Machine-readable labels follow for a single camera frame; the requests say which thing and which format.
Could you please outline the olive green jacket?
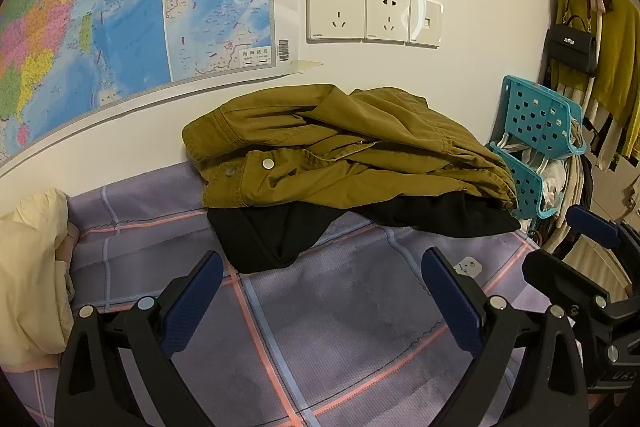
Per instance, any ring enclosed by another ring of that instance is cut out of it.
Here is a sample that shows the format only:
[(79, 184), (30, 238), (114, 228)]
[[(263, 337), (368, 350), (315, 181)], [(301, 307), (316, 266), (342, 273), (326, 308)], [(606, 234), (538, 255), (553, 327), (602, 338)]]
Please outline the olive green jacket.
[(208, 208), (288, 202), (350, 209), (463, 193), (512, 209), (504, 160), (468, 129), (394, 87), (305, 84), (238, 96), (182, 130)]

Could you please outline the mustard hanging sweater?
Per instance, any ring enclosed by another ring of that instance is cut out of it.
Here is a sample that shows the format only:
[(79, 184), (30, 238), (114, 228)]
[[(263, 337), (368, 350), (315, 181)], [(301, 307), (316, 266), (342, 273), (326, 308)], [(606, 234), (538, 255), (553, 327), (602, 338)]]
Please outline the mustard hanging sweater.
[[(558, 0), (561, 23), (567, 0)], [(639, 9), (631, 0), (613, 0), (603, 15), (600, 57), (592, 96), (625, 131), (620, 155), (639, 161)], [(586, 19), (586, 0), (570, 0), (568, 14)], [(584, 91), (582, 72), (555, 60), (550, 65), (551, 88), (558, 84)]]

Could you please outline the teal plastic storage rack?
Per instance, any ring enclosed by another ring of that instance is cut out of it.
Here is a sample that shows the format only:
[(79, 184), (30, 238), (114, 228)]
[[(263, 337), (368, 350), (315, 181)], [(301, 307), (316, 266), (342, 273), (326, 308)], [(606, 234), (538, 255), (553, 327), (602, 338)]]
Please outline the teal plastic storage rack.
[(540, 83), (507, 75), (503, 79), (500, 114), (502, 137), (488, 144), (502, 157), (516, 187), (515, 217), (547, 219), (560, 205), (544, 207), (542, 173), (551, 161), (582, 155), (586, 146), (577, 133), (582, 130), (580, 106)]

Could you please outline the cream folded blanket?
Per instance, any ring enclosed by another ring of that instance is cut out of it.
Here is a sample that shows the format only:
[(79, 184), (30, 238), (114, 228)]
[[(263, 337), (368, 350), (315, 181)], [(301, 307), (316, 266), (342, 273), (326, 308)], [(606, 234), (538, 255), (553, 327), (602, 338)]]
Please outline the cream folded blanket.
[(56, 188), (21, 199), (1, 217), (1, 368), (46, 369), (67, 345), (74, 318), (70, 259), (78, 231)]

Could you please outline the purple plaid bed sheet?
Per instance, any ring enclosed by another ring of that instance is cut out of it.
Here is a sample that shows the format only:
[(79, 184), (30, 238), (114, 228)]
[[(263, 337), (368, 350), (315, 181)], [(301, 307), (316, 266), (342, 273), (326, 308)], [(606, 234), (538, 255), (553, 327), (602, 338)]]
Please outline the purple plaid bed sheet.
[[(434, 426), (472, 355), (422, 279), (428, 248), (515, 309), (553, 306), (524, 279), (523, 262), (538, 249), (485, 199), (224, 210), (205, 208), (203, 191), (180, 164), (67, 199), (79, 230), (70, 305), (74, 324), (87, 305), (128, 310), (207, 251), (220, 254), (221, 285), (188, 347), (171, 357), (211, 426)], [(56, 426), (65, 350), (50, 369), (2, 373), (3, 425)], [(131, 352), (119, 353), (145, 426), (166, 426)], [(479, 426), (499, 426), (523, 355), (512, 351)]]

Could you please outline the black handbag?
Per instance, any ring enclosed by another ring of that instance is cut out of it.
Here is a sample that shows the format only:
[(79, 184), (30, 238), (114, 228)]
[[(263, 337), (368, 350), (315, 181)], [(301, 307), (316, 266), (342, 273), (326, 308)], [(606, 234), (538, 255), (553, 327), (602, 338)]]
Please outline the black handbag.
[(552, 60), (592, 75), (597, 69), (597, 38), (590, 31), (590, 20), (579, 15), (555, 24), (547, 31), (548, 55)]

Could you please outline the white wall socket panel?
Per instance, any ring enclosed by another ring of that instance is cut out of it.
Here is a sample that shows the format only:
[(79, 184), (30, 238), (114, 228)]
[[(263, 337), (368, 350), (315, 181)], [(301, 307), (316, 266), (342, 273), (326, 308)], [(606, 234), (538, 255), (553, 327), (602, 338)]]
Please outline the white wall socket panel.
[(442, 42), (444, 6), (432, 0), (306, 0), (306, 39), (425, 46)]

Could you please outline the colourful wall map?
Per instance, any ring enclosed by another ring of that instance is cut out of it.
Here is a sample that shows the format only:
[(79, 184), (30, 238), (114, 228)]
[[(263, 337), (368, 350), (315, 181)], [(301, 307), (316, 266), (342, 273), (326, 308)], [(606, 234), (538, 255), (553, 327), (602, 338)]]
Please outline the colourful wall map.
[(298, 0), (3, 0), (1, 158), (127, 98), (297, 56)]

